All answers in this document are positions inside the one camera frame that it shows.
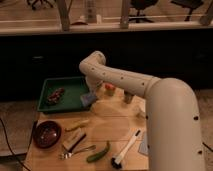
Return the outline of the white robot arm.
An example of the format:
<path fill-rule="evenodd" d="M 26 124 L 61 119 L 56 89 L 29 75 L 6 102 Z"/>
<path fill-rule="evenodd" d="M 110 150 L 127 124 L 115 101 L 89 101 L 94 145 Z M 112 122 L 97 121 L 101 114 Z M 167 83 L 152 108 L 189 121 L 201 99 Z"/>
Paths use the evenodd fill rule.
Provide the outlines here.
<path fill-rule="evenodd" d="M 175 78 L 107 67 L 95 51 L 79 64 L 86 83 L 94 90 L 109 82 L 146 100 L 149 171 L 206 171 L 198 102 L 194 91 Z"/>

